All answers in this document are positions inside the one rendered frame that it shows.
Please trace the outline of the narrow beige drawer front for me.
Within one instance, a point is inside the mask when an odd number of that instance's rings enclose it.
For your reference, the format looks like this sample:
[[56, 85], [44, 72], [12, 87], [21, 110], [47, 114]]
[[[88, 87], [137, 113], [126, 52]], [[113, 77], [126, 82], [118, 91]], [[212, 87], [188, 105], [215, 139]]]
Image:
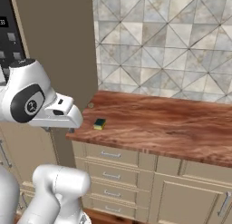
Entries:
[[159, 156], [156, 172], [176, 176], [179, 173], [180, 165], [181, 165], [180, 159]]

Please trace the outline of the black microwave oven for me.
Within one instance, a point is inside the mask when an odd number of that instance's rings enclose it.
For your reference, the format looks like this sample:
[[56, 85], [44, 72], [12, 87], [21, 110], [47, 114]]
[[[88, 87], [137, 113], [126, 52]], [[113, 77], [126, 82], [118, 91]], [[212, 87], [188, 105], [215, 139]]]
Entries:
[[9, 65], [26, 57], [12, 0], [0, 0], [0, 75], [9, 79]]

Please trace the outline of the beige tall cabinet door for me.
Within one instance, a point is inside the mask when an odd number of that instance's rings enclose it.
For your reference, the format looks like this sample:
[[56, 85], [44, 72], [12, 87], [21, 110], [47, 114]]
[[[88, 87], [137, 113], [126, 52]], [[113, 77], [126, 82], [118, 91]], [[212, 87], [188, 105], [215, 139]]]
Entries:
[[56, 164], [51, 134], [28, 124], [0, 122], [0, 140], [4, 142], [5, 153], [12, 163], [8, 168], [0, 152], [0, 166], [4, 166], [17, 178], [24, 190], [34, 190], [32, 177], [41, 164]]

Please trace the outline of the yellow and green sponge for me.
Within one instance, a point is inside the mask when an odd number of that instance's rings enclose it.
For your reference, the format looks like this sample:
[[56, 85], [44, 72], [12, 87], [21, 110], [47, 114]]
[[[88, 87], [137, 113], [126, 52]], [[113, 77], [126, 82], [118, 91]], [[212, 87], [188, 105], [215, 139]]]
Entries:
[[105, 119], [97, 119], [93, 125], [94, 130], [102, 130], [106, 124]]

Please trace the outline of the wide beige drawer front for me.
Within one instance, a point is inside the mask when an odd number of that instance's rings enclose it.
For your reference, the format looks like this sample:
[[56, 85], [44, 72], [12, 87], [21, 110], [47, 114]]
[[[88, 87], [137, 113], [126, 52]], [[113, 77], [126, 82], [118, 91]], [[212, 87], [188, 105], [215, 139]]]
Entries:
[[181, 167], [181, 175], [189, 178], [232, 184], [231, 168], [206, 163], [185, 161]]

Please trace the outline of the beige cupboard door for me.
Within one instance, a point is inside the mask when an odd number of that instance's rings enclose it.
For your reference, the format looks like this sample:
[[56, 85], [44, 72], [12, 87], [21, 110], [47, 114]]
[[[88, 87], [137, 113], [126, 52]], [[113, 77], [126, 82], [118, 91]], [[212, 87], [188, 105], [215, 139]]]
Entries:
[[227, 191], [232, 187], [156, 173], [149, 224], [232, 224], [232, 197], [218, 216]]

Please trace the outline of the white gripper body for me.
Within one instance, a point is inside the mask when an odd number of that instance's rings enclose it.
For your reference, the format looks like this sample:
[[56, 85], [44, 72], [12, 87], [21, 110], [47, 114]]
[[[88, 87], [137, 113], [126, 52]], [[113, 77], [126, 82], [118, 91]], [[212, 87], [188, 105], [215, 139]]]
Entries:
[[31, 126], [55, 127], [55, 128], [80, 128], [83, 117], [80, 110], [73, 105], [71, 110], [65, 115], [54, 115], [50, 118], [34, 118], [29, 124]]

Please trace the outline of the beige tall cabinet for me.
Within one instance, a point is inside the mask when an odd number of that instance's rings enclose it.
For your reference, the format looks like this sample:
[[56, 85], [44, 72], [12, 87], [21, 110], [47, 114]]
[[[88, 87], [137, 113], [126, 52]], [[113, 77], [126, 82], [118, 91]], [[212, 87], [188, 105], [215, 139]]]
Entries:
[[[92, 0], [13, 0], [25, 54], [37, 59], [56, 92], [84, 110], [98, 90]], [[49, 132], [57, 164], [75, 165], [67, 130]]]

